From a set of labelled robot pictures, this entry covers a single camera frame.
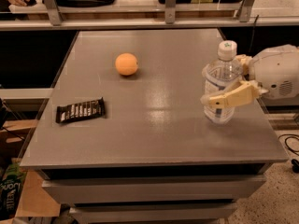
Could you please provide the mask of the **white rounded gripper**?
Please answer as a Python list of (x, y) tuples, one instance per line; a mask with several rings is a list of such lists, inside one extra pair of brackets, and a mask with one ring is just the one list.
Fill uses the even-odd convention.
[(223, 91), (204, 94), (200, 101), (211, 108), (248, 105), (262, 95), (271, 100), (293, 98), (299, 94), (299, 50), (293, 45), (264, 49), (253, 58), (245, 54), (235, 58), (249, 74), (250, 81), (239, 80)]

